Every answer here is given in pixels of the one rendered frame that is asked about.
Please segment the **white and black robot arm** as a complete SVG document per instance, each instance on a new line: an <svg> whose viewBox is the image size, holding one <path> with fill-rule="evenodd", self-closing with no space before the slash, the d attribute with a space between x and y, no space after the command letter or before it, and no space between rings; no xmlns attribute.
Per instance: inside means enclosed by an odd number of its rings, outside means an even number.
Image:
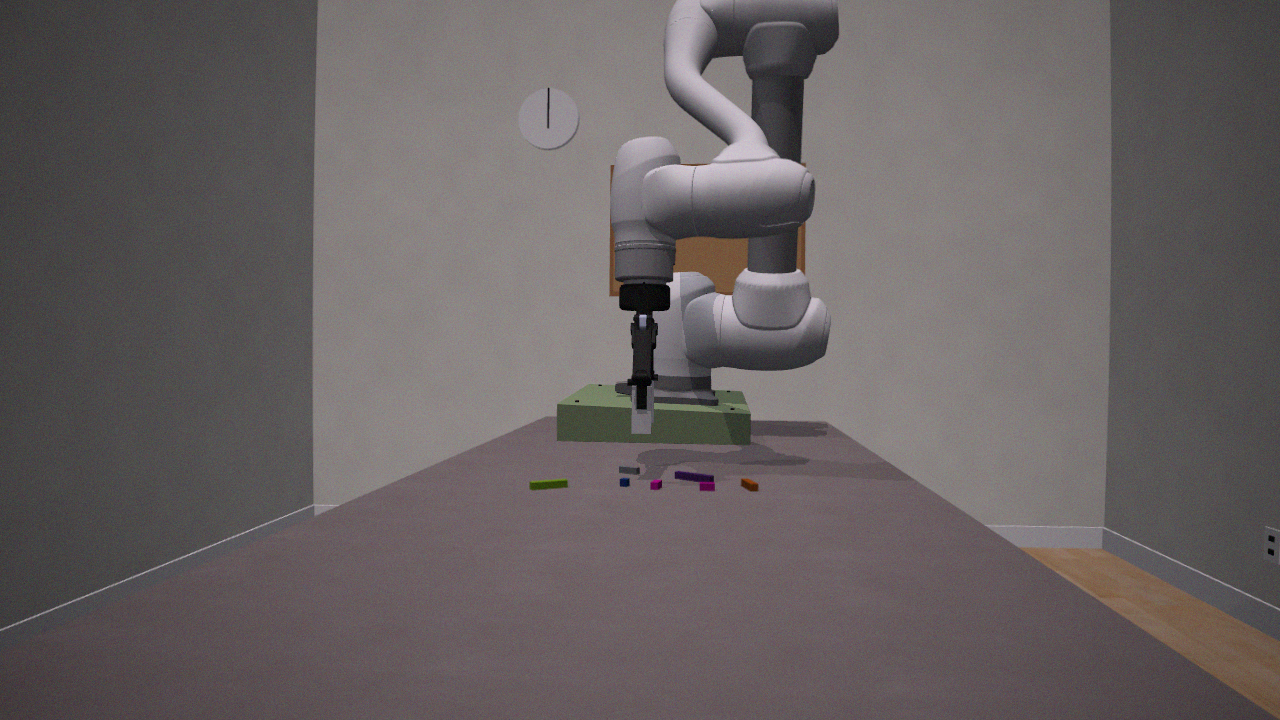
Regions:
<svg viewBox="0 0 1280 720"><path fill-rule="evenodd" d="M826 355L831 315L796 269L797 227L815 199L801 165L804 79L837 40L837 0L677 0L669 12L666 87L730 146L686 167L667 138L644 137L614 160L614 281L669 286L669 310L653 311L654 404L718 406L710 368L780 372ZM751 118L701 78L719 56L742 56ZM690 237L748 238L732 295L673 273L676 240Z"/></svg>

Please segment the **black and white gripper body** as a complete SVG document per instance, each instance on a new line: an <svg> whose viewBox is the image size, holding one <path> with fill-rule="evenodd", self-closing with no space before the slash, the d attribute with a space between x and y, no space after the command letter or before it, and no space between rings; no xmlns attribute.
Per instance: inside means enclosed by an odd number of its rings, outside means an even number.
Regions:
<svg viewBox="0 0 1280 720"><path fill-rule="evenodd" d="M645 284L645 282L643 282L643 284L621 284L620 309L625 311L636 311L636 315L652 316L653 311L667 311L669 310L669 286Z"/></svg>

